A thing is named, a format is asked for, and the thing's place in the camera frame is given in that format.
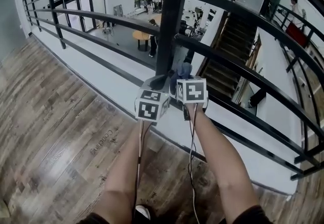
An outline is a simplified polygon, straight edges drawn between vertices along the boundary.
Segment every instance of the glass door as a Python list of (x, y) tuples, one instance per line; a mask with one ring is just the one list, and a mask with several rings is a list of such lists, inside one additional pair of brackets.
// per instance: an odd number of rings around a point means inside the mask
[[(71, 1), (70, 3), (66, 4), (66, 8), (69, 10), (77, 10), (77, 1)], [(80, 22), (80, 17), (78, 15), (72, 15), (68, 14), (69, 20), (71, 23), (71, 27), (77, 30), (81, 30), (81, 22)]]
[[(83, 11), (91, 11), (89, 0), (80, 0), (80, 7)], [(83, 17), (83, 21), (85, 23), (86, 32), (90, 29), (93, 29), (93, 23), (91, 18)]]

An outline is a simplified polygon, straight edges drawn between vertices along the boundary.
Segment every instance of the human arm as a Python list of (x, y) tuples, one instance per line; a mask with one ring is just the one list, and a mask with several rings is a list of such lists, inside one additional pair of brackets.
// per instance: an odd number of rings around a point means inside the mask
[[(194, 105), (187, 108), (194, 122)], [(248, 172), (234, 146), (200, 107), (196, 112), (195, 131), (216, 178), (227, 223), (233, 223), (244, 211), (259, 204)]]
[[(148, 127), (149, 122), (144, 122), (143, 134)], [(106, 179), (104, 192), (93, 210), (109, 224), (126, 224), (132, 221), (139, 156), (139, 133), (140, 122), (133, 128), (120, 154), (113, 162)]]

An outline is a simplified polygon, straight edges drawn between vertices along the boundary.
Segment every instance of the wire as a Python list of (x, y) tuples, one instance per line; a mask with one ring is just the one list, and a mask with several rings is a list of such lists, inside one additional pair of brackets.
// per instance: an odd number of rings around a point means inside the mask
[(134, 197), (134, 205), (133, 205), (133, 219), (135, 217), (135, 209), (136, 209), (136, 200), (137, 200), (137, 191), (138, 191), (138, 186), (140, 182), (140, 167), (141, 167), (141, 159), (143, 155), (143, 147), (142, 145), (144, 144), (145, 136), (149, 128), (152, 126), (153, 122), (148, 125), (144, 135), (143, 135), (143, 126), (144, 126), (144, 121), (141, 121), (140, 123), (140, 133), (139, 133), (139, 154), (138, 154), (138, 160), (137, 160), (137, 170), (136, 170), (136, 179), (135, 179), (135, 197)]
[(191, 182), (191, 186), (192, 186), (192, 193), (193, 193), (193, 197), (192, 197), (193, 211), (194, 211), (194, 215), (196, 217), (196, 220), (197, 220), (198, 224), (200, 224), (198, 216), (197, 216), (197, 212), (196, 212), (196, 206), (195, 206), (196, 205), (196, 190), (195, 190), (195, 187), (194, 187), (193, 176), (192, 176), (192, 159), (194, 158), (194, 155), (192, 155), (193, 148), (195, 149), (195, 152), (196, 152), (196, 145), (194, 143), (194, 130), (195, 130), (195, 124), (196, 124), (197, 107), (198, 107), (198, 103), (196, 103), (195, 108), (194, 108), (192, 129), (191, 129), (191, 119), (190, 119), (190, 116), (189, 116), (190, 131), (191, 131), (191, 148), (190, 148), (190, 154), (189, 154), (188, 173), (189, 173), (190, 182)]

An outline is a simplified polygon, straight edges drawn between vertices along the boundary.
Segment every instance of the wooden floor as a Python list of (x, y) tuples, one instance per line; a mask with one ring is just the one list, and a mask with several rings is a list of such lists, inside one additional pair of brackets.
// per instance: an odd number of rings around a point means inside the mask
[[(29, 38), (0, 69), (0, 198), (12, 215), (0, 223), (84, 218), (134, 123)], [(155, 209), (160, 222), (196, 223), (188, 154), (152, 134), (147, 156), (138, 203)], [(195, 159), (193, 168), (200, 223), (218, 223), (215, 180), (205, 163)], [(323, 223), (323, 181), (323, 171), (301, 180), (289, 201), (256, 190), (275, 223)]]

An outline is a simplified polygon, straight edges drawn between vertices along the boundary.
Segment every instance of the round wooden table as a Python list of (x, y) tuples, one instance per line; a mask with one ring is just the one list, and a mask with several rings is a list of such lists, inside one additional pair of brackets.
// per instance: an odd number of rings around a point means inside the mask
[(137, 48), (138, 48), (139, 51), (141, 51), (140, 41), (145, 41), (145, 50), (144, 51), (147, 51), (148, 41), (150, 39), (150, 35), (149, 34), (144, 33), (144, 32), (141, 32), (141, 31), (138, 31), (138, 30), (135, 30), (133, 32), (133, 38), (135, 38), (138, 41)]

